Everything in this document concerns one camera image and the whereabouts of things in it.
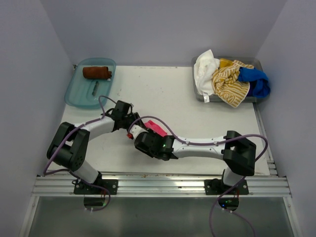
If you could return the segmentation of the brown microfiber towel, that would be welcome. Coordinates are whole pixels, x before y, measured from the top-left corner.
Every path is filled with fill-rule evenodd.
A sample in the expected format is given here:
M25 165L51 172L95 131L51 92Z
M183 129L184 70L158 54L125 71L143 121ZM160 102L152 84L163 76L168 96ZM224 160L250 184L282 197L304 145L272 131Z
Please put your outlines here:
M85 79L105 79L108 80L112 77L112 72L108 67L83 67L82 74Z

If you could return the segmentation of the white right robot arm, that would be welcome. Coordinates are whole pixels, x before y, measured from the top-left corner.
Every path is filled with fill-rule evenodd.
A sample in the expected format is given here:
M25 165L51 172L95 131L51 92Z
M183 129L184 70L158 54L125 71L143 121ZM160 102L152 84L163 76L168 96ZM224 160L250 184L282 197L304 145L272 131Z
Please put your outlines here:
M127 136L142 153L156 159L201 157L222 160L228 166L223 171L220 188L231 194L237 182L244 176L255 173L256 145L236 131L211 139L189 139L174 135L161 136L151 129L132 126Z

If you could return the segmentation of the pink towel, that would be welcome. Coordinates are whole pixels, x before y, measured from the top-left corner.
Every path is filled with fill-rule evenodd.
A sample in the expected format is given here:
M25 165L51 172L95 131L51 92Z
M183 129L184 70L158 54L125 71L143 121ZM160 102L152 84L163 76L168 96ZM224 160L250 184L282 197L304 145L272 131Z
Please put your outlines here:
M144 125L146 128L151 129L153 132L157 133L162 137L167 136L167 132L165 132L158 124L156 124L152 120L145 122Z

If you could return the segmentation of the teal translucent plastic bin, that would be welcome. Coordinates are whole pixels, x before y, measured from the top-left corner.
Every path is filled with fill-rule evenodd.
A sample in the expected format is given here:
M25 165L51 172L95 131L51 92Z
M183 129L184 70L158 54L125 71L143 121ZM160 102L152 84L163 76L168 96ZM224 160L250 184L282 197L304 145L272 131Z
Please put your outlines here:
M83 75L84 68L107 67L110 77L87 79ZM114 82L116 62L109 58L87 58L77 64L72 79L66 90L64 100L66 104L82 108L99 108L98 98L101 95L108 96Z

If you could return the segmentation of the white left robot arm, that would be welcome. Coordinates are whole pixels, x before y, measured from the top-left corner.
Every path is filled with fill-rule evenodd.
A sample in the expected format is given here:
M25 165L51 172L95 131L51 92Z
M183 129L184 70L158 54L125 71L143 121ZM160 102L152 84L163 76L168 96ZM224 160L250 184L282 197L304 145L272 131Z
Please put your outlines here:
M49 161L43 173L53 174L47 170L51 163L55 163L85 182L90 193L99 193L103 187L102 175L85 160L88 143L101 135L127 130L140 117L132 109L131 104L118 100L113 108L107 111L102 108L99 118L79 124L61 123L47 150Z

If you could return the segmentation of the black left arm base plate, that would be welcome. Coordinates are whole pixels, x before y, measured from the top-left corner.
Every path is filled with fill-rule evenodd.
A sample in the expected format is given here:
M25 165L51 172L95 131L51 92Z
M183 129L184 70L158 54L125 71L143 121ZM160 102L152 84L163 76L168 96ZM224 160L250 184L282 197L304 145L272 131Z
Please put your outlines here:
M80 180L73 180L75 195L116 195L119 182L116 179L102 179L94 184L85 183Z

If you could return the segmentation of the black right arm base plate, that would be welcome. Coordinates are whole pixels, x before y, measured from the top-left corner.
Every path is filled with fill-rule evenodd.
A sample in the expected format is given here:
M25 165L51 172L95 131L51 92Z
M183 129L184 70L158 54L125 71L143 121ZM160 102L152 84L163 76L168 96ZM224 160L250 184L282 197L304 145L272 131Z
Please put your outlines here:
M204 180L204 188L206 195L221 195L226 192L231 186L225 185L221 179L206 179ZM247 181L240 182L231 191L227 192L228 195L248 195L249 189Z

